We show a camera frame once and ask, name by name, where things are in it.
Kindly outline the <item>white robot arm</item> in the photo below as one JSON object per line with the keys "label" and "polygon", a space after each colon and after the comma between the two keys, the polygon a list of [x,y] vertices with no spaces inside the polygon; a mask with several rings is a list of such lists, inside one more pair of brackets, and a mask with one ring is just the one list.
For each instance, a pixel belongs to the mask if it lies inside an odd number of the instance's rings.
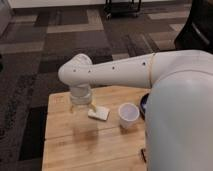
{"label": "white robot arm", "polygon": [[148,88],[147,171],[213,171],[213,54],[179,50],[100,64],[78,54],[58,77],[73,98],[90,84]]}

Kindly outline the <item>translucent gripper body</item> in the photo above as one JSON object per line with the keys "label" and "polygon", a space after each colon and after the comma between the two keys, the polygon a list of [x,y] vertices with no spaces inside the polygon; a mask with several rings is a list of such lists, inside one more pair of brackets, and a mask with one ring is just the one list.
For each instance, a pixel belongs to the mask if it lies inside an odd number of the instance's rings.
{"label": "translucent gripper body", "polygon": [[87,105],[92,101],[92,91],[89,85],[70,88],[70,99],[75,105]]}

